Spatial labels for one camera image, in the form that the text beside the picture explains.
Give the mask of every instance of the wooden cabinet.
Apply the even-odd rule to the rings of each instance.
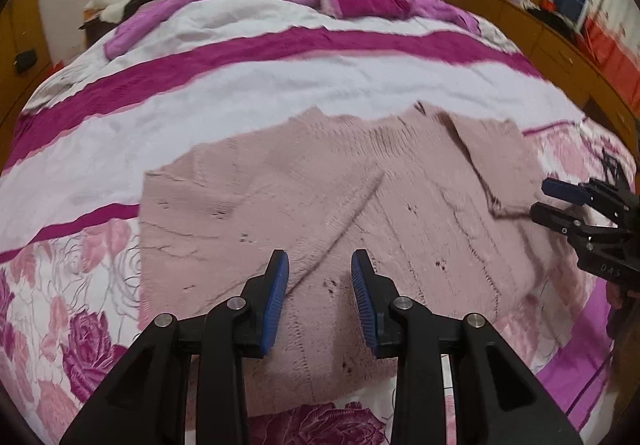
[[[500,29],[516,43],[526,56],[530,56],[542,33],[542,22],[532,21],[529,13],[515,6],[502,6],[501,8]]]
[[[636,118],[597,67],[564,37],[508,0],[444,0],[485,17],[585,114],[612,130],[640,160]]]
[[[37,60],[18,74],[15,59],[30,50],[35,51]],[[0,168],[6,160],[15,120],[50,67],[38,0],[9,0],[0,11]]]

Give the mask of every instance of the bedspread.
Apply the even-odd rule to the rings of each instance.
[[[374,119],[422,100],[474,118],[512,118],[549,175],[599,175],[604,147],[634,176],[620,141],[582,121],[495,27],[479,25],[480,36],[422,17],[336,20],[283,0],[201,0],[122,56],[104,54],[111,33],[44,82],[0,176],[0,380],[38,436],[57,443],[138,335],[143,174],[198,143],[314,105]],[[575,268],[558,277],[497,326],[533,370],[548,371],[545,385],[561,402],[608,344],[600,286]],[[591,335],[580,340],[587,351],[572,347],[578,330]],[[594,382],[596,395],[601,386]],[[252,420],[256,443],[282,443],[283,422],[324,443],[359,425],[356,443],[376,443],[390,430],[392,387]],[[363,407],[342,409],[356,401]],[[577,419],[590,411],[588,396],[584,403]]]

